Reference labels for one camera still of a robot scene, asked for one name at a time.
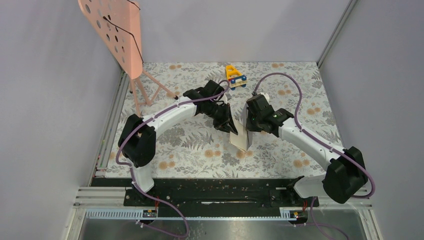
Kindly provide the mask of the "beige lined letter paper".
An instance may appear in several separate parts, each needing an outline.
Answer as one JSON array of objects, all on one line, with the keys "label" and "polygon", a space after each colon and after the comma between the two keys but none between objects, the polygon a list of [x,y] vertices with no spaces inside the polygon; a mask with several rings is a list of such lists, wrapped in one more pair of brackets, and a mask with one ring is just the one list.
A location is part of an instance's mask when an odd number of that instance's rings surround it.
[{"label": "beige lined letter paper", "polygon": [[249,147],[249,137],[248,132],[245,127],[239,122],[234,122],[237,134],[230,132],[229,133],[229,143],[238,148],[240,151],[246,152]]}]

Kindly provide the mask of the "grey lavender envelope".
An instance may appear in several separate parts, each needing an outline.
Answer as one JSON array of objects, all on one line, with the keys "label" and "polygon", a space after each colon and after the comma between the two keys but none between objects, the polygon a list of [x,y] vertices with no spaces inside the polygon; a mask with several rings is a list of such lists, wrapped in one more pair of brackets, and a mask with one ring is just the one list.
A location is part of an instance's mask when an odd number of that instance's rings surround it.
[{"label": "grey lavender envelope", "polygon": [[248,118],[248,105],[245,104],[240,115],[240,122],[244,128],[247,126],[247,118]]}]

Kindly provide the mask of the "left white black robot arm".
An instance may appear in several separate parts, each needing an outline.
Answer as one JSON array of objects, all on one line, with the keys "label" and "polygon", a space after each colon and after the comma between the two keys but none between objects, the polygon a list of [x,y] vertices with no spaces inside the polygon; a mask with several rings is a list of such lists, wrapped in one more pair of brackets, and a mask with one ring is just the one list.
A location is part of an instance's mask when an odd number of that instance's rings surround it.
[{"label": "left white black robot arm", "polygon": [[221,132],[238,134],[224,94],[229,86],[209,80],[205,86],[187,90],[174,104],[143,117],[133,114],[125,122],[118,140],[118,165],[129,166],[136,199],[144,206],[152,204],[155,192],[150,162],[156,154],[157,137],[188,118],[203,114],[212,119],[213,127]]}]

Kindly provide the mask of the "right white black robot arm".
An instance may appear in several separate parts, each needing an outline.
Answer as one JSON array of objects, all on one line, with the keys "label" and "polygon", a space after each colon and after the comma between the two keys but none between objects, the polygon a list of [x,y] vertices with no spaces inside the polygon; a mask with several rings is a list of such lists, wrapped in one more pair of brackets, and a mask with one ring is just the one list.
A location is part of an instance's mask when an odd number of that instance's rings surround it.
[{"label": "right white black robot arm", "polygon": [[344,148],[303,127],[289,111],[275,110],[263,94],[247,100],[244,124],[249,132],[266,132],[287,141],[315,160],[325,174],[298,177],[287,191],[287,201],[301,205],[309,197],[329,197],[344,204],[369,180],[359,149]]}]

